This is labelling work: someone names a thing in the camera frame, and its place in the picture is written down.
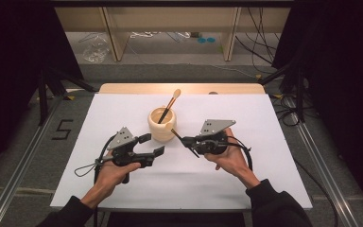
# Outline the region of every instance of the black panel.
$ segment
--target black panel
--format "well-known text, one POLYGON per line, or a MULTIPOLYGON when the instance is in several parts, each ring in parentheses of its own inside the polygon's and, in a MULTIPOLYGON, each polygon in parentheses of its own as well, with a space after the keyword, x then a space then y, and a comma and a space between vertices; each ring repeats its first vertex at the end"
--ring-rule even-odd
POLYGON ((363 2, 341 3, 313 63, 310 92, 363 190, 363 2))
POLYGON ((76 58, 52 8, 0 4, 0 152, 45 67, 82 79, 76 58))

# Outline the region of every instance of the person's left hand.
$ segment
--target person's left hand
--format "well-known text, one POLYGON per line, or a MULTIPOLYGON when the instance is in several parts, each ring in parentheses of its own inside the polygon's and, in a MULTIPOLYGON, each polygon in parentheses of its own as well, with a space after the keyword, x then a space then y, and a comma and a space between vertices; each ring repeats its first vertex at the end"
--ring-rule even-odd
MULTIPOLYGON (((112 155, 112 151, 110 150, 107 155, 112 155)), ((118 184, 123 182, 126 174, 138 169, 140 166, 140 163, 116 166, 111 161, 105 162, 101 167, 95 185, 81 199, 81 202, 95 209, 103 200, 112 194, 118 184)))

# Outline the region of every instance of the hand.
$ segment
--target hand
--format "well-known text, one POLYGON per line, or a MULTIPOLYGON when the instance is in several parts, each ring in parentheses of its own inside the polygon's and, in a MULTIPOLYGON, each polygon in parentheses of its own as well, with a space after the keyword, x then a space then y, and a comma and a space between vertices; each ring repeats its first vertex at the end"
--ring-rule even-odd
MULTIPOLYGON (((227 136, 234 137, 230 128, 225 129, 225 132, 227 136)), ((228 138, 228 142, 238 144, 235 139, 230 137, 228 138)), ((248 189, 255 187, 260 183, 249 169, 241 148, 239 147, 228 146, 221 154, 216 155, 206 153, 204 156, 208 161, 216 163, 216 170, 223 168, 228 173, 237 177, 248 189)))
POLYGON ((81 199, 81 202, 91 209, 95 209, 103 200, 112 194, 118 184, 123 182, 126 174, 138 169, 140 166, 140 163, 116 166, 111 161, 105 162, 101 167, 95 185, 81 199))

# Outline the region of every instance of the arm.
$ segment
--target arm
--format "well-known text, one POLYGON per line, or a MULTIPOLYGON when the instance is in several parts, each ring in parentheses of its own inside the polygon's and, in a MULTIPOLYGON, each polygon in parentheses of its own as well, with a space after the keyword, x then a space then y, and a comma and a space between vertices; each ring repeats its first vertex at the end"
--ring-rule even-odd
POLYGON ((140 163, 116 166, 113 162, 105 162, 96 183, 81 200, 72 197, 59 212, 49 214, 38 226, 83 226, 97 206, 112 194, 118 184, 122 183, 126 174, 140 166, 140 163))
MULTIPOLYGON (((233 136, 231 129, 225 130, 233 136)), ((205 154, 208 161, 216 163, 216 170, 223 168, 237 177, 247 187, 251 198, 253 226, 312 226, 303 208, 286 192, 277 193, 268 180, 260 182, 249 169, 241 149, 228 146, 219 155, 205 154)))

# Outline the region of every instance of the ceramic cup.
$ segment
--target ceramic cup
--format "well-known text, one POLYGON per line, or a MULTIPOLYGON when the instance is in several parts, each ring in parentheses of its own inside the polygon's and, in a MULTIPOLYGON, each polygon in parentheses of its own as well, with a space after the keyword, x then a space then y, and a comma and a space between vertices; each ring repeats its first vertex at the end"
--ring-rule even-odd
POLYGON ((158 124, 159 119, 164 113, 164 109, 165 107, 157 108, 148 115, 148 125, 152 138, 163 143, 171 140, 175 136, 172 131, 165 128, 166 124, 171 123, 173 129, 176 129, 176 114, 172 109, 167 112, 161 124, 158 124))

